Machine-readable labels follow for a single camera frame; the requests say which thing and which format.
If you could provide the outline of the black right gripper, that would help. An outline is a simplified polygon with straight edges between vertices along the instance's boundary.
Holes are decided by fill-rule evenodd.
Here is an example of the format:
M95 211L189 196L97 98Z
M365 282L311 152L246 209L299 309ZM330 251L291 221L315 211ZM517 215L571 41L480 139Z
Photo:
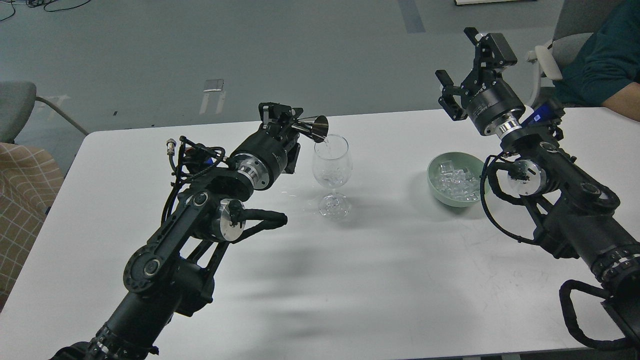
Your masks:
M519 120L525 112L512 87L499 80L518 59L502 33L481 34L475 27L466 27L463 32L475 48L471 71L458 86L446 70L436 70L442 86L438 104L453 121L469 117L480 135L489 136L494 134L494 121L505 115ZM473 91L480 92L473 97Z

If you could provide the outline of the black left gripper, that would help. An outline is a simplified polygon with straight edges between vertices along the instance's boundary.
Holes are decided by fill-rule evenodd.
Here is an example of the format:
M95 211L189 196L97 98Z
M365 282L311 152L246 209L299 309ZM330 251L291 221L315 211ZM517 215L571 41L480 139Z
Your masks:
M231 153L230 168L247 176L256 191L272 187L281 174L294 174L301 145L293 125L302 107L261 102L262 129L251 134Z

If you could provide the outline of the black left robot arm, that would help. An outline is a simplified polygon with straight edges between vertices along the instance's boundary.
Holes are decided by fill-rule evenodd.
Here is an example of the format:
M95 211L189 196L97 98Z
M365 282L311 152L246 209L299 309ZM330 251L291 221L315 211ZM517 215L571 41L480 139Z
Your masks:
M325 141L326 116L302 117L301 107L258 105L256 132L233 152L181 136L166 143L174 175L161 224L130 257L123 271L127 294L90 341L59 349L55 360L144 360L174 314L190 317L212 303L215 274L230 246L288 217L246 208L254 191L293 174L299 137Z

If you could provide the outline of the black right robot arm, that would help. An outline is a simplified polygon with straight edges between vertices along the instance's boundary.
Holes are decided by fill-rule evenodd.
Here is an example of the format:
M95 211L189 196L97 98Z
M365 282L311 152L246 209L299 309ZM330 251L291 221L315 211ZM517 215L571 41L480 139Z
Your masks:
M473 68L460 85L443 70L439 104L453 121L470 119L482 136L496 135L502 151L489 155L480 173L480 202L489 221L498 223L486 203L486 186L499 199L525 207L535 223L531 239L503 231L519 243L539 246L556 259L581 259L599 286L565 281L560 307L569 334L598 351L639 348L639 242L615 219L620 199L576 165L560 147L563 106L555 99L524 118L525 105L505 82L503 70L517 57L501 33L466 27L473 44ZM621 339L589 338L578 324L572 291L601 298L601 305L623 333Z

